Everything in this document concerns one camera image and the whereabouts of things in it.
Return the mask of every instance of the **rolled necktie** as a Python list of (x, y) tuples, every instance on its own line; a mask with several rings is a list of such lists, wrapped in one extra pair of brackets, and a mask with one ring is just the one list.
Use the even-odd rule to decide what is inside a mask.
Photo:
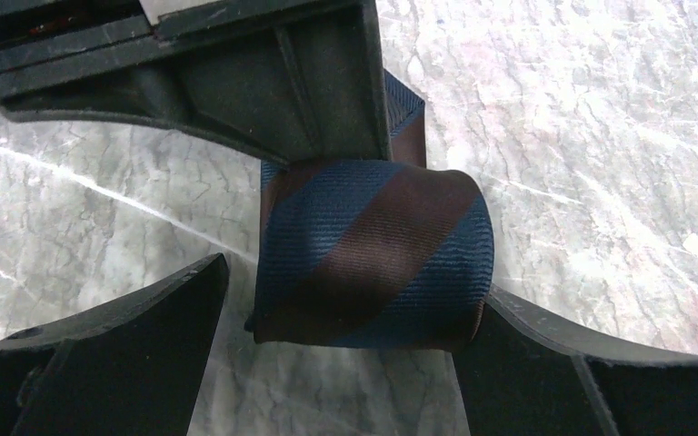
[(263, 163), (256, 342), (452, 352), (474, 337), (494, 268), (484, 198), (423, 168), (424, 102), (386, 85), (391, 162)]

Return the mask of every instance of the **black plastic part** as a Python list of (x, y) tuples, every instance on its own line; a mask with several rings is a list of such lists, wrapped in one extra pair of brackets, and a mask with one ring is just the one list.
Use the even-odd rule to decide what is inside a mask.
[(279, 164), (390, 157), (373, 0), (218, 2), (156, 29), (123, 11), (0, 40), (5, 116), (177, 129)]
[(217, 254), (0, 341), (0, 435), (185, 434), (227, 285)]
[(498, 288), (454, 366), (473, 435), (698, 434), (698, 356), (595, 332)]

